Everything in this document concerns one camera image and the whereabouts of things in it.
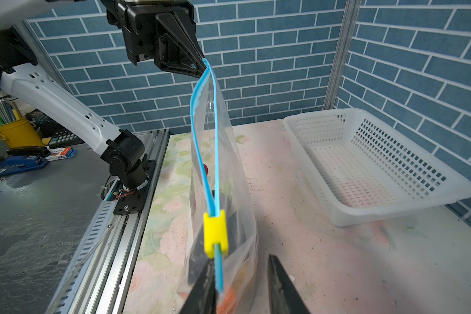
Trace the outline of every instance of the robotic arm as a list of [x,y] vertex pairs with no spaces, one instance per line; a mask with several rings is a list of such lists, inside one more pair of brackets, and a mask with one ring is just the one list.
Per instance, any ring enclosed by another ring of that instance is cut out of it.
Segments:
[[[51,0],[0,1],[0,29],[45,10]],[[162,71],[200,77],[206,69],[195,37],[194,7],[188,1],[101,0],[110,24],[122,29],[128,59],[153,59]],[[14,29],[0,30],[0,89],[18,97],[77,134],[110,166],[127,188],[148,183],[141,166],[143,143],[107,122],[46,73]]]

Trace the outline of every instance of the basket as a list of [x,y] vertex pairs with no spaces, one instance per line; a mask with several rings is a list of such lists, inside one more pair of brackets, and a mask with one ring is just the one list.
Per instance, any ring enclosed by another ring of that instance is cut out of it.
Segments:
[[284,118],[293,155],[338,227],[401,217],[471,197],[471,182],[360,109]]

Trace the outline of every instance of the ziplock bag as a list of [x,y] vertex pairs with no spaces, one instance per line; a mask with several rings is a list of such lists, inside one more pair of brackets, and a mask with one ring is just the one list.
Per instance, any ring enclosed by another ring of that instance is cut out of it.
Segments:
[[178,293],[183,298],[188,296],[208,260],[204,250],[204,213],[217,217],[223,210],[228,250],[219,260],[221,265],[217,265],[219,256],[215,252],[217,313],[248,313],[255,296],[257,226],[225,101],[213,69],[206,59],[203,61],[207,69],[190,100],[191,219]]

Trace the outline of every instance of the small box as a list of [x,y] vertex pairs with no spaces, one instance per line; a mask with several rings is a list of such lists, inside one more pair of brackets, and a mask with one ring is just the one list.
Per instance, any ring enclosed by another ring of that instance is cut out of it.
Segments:
[[77,152],[71,147],[54,148],[50,149],[50,151],[51,154],[45,157],[45,159],[49,161],[70,158]]

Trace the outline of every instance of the blue brick wall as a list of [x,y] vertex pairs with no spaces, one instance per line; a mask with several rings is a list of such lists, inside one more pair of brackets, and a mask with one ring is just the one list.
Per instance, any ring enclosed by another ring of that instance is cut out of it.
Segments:
[[[322,109],[345,1],[191,3],[233,125]],[[101,3],[68,3],[29,21],[75,96],[95,112],[132,132],[189,132],[197,80],[151,61],[131,64]]]
[[[336,106],[371,112],[471,181],[471,1],[363,0]],[[471,226],[471,198],[450,208]]]

